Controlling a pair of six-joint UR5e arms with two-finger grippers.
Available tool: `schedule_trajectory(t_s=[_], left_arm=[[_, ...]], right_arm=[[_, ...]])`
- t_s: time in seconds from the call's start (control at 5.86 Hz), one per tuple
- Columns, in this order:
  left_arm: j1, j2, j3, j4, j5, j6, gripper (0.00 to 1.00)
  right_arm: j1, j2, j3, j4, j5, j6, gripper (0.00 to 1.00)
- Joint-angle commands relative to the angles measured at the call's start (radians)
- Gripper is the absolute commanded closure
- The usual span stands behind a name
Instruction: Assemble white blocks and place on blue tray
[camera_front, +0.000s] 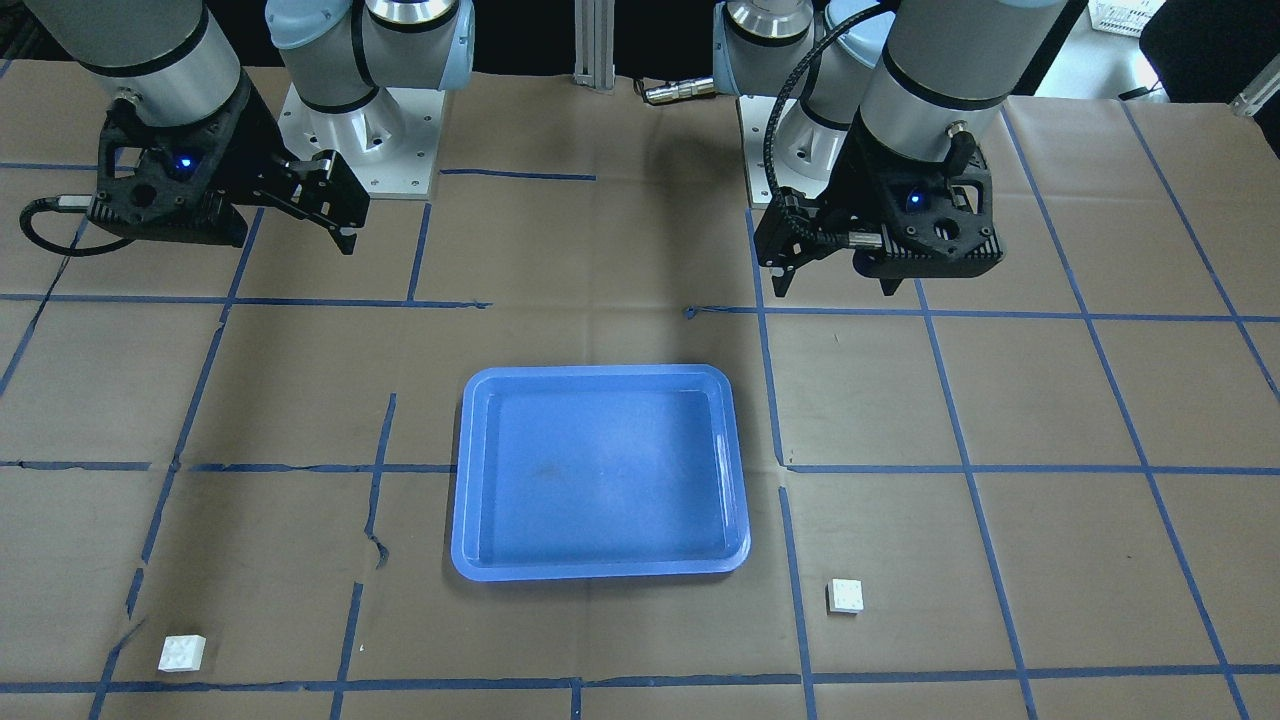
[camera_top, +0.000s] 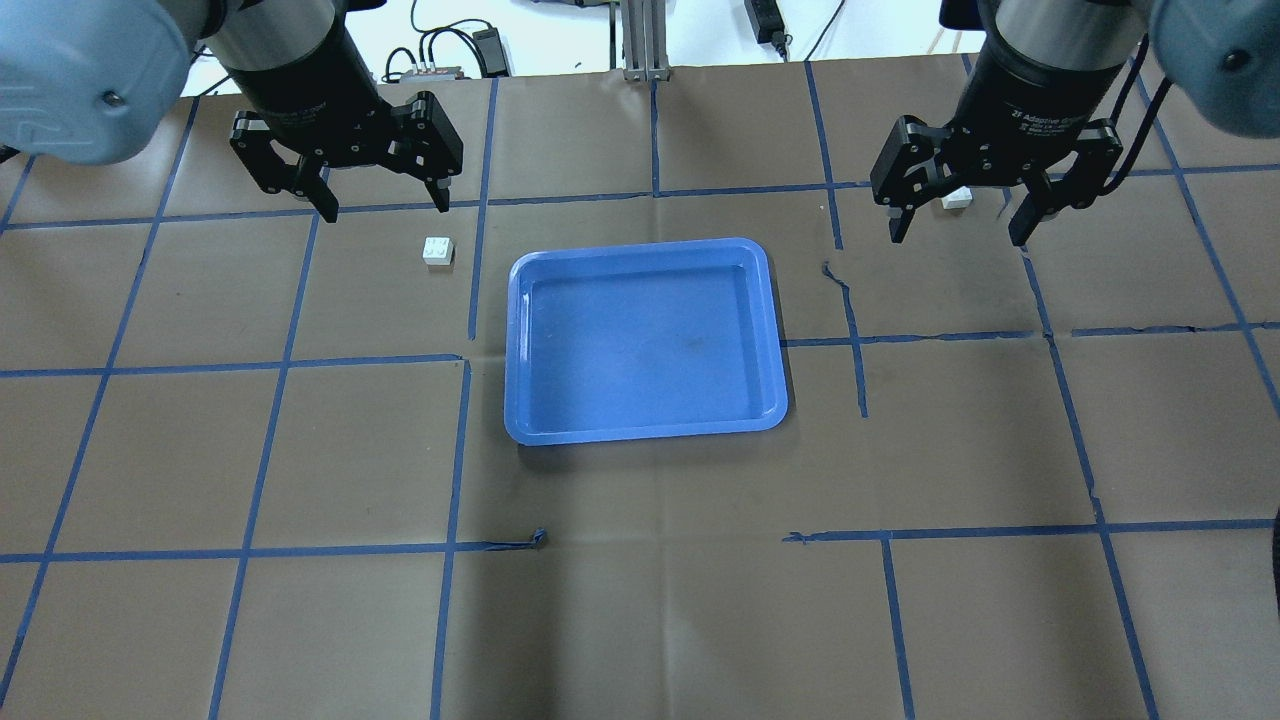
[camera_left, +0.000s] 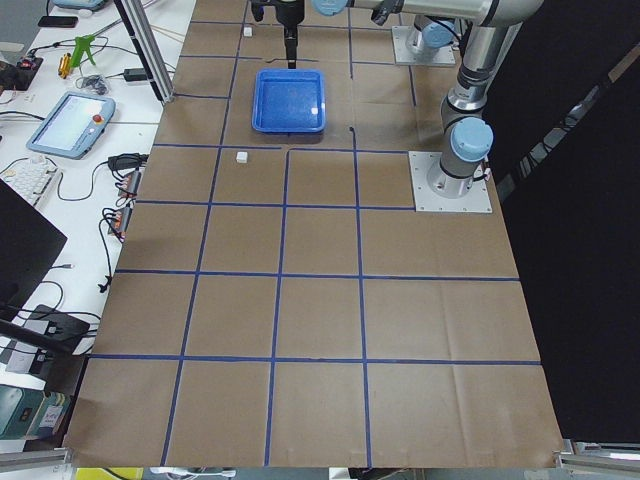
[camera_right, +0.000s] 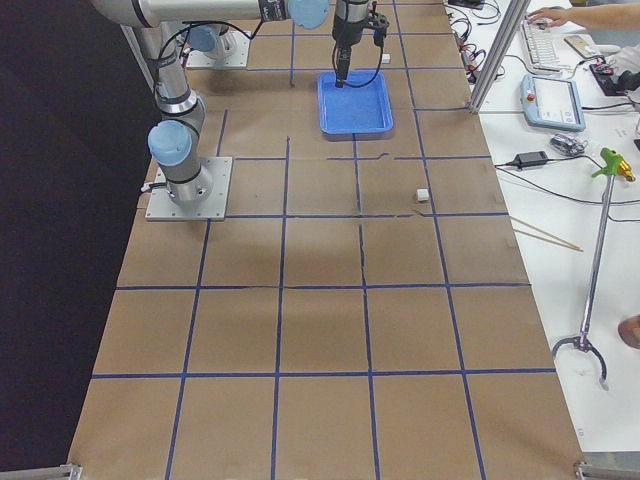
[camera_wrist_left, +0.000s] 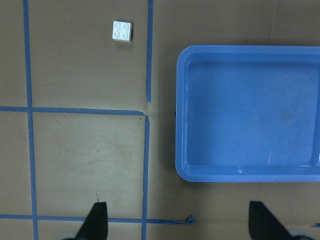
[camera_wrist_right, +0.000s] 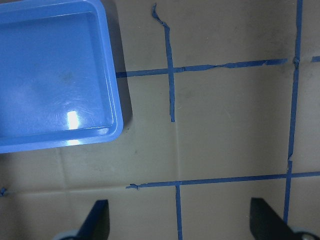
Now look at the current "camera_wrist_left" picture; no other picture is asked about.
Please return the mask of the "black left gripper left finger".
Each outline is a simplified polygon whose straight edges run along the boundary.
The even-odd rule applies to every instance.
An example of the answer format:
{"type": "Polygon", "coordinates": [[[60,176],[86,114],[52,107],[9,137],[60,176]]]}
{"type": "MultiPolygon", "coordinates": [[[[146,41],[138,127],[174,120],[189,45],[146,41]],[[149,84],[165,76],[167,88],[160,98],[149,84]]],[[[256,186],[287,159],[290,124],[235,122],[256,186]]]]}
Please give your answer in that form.
{"type": "Polygon", "coordinates": [[[74,240],[106,240],[108,237],[108,210],[106,202],[96,202],[76,233],[74,240]]]}

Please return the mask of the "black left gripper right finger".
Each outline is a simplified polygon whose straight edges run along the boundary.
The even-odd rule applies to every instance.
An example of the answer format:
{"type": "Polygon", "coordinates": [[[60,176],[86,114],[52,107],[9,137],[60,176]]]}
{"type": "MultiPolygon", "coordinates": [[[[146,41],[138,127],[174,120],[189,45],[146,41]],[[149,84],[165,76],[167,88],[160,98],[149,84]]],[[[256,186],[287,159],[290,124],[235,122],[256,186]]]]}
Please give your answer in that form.
{"type": "Polygon", "coordinates": [[[248,231],[252,240],[295,239],[261,201],[249,203],[248,231]]]}

